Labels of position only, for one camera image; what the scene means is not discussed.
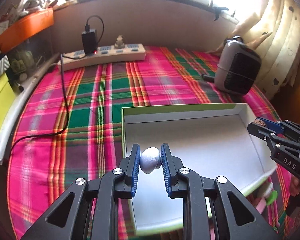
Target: charger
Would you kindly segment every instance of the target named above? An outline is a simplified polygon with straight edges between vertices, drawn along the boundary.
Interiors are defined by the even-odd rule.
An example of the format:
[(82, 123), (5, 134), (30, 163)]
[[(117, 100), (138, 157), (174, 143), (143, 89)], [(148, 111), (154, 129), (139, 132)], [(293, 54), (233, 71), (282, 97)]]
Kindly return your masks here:
[[(102, 23), (102, 33), (101, 33), (99, 40), (97, 40), (96, 29), (90, 29), (90, 25), (88, 24), (88, 21), (92, 17), (98, 18)], [(82, 32), (81, 38), (82, 38), (83, 50), (84, 50), (85, 55), (88, 55), (91, 53), (97, 53), (98, 44), (99, 44), (99, 42), (103, 36), (103, 32), (105, 30), (105, 25), (103, 23), (103, 20), (98, 15), (92, 15), (87, 19), (87, 23), (86, 23), (84, 29), (85, 29), (85, 31)]]

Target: tablecloth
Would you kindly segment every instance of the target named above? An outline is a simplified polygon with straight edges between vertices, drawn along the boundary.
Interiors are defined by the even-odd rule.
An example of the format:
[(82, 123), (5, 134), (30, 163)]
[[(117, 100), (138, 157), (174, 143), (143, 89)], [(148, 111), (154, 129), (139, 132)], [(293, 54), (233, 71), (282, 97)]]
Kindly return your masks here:
[[(146, 59), (77, 68), (65, 72), (70, 121), (66, 131), (50, 138), (19, 142), (11, 153), (8, 207), (17, 239), (77, 178), (100, 178), (122, 158), (121, 108), (196, 103), (247, 103), (256, 116), (278, 120), (278, 115), (252, 87), (234, 96), (204, 82), (214, 76), (218, 57), (202, 52), (146, 48)], [(30, 134), (56, 132), (66, 121), (60, 73), (47, 73), (26, 104), (13, 141)], [(292, 220), (284, 213), (290, 174), (281, 167), (269, 178), (278, 199), (264, 212), (281, 236)], [(119, 239), (132, 239), (133, 224), (126, 200), (119, 201)]]

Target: white power strip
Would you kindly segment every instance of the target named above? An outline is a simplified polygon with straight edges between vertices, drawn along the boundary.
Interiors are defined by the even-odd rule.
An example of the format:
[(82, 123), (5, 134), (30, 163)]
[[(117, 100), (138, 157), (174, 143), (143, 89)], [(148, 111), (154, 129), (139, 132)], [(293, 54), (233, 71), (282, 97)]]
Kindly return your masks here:
[(83, 50), (65, 54), (67, 57), (77, 59), (69, 59), (64, 57), (63, 70), (66, 71), (74, 68), (105, 64), (109, 62), (144, 60), (146, 58), (146, 50), (142, 44), (125, 44), (123, 49), (115, 49), (112, 45), (98, 47), (98, 51), (95, 54), (83, 57), (84, 55), (85, 54)]

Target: curtain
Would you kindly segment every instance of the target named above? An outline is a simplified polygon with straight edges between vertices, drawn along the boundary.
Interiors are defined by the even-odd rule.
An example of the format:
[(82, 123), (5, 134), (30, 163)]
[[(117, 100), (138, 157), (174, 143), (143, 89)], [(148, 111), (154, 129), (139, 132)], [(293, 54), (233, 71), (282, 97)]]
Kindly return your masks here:
[[(260, 0), (226, 38), (236, 35), (260, 55), (262, 65), (255, 84), (268, 99), (281, 86), (294, 85), (300, 61), (300, 8), (293, 0)], [(208, 53), (220, 55), (223, 47)]]

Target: white box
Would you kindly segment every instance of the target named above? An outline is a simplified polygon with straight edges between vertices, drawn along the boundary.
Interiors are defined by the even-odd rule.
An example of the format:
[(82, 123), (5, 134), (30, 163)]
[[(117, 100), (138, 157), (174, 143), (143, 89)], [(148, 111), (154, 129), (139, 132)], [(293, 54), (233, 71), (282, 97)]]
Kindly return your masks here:
[[(171, 154), (200, 176), (227, 177), (243, 195), (258, 188), (276, 169), (266, 142), (251, 136), (255, 120), (247, 104), (141, 106), (122, 109), (123, 157), (138, 143), (143, 152), (168, 143)], [(211, 210), (207, 198), (209, 216)], [(183, 199), (170, 199), (162, 168), (141, 171), (130, 212), (138, 236), (183, 227)]]

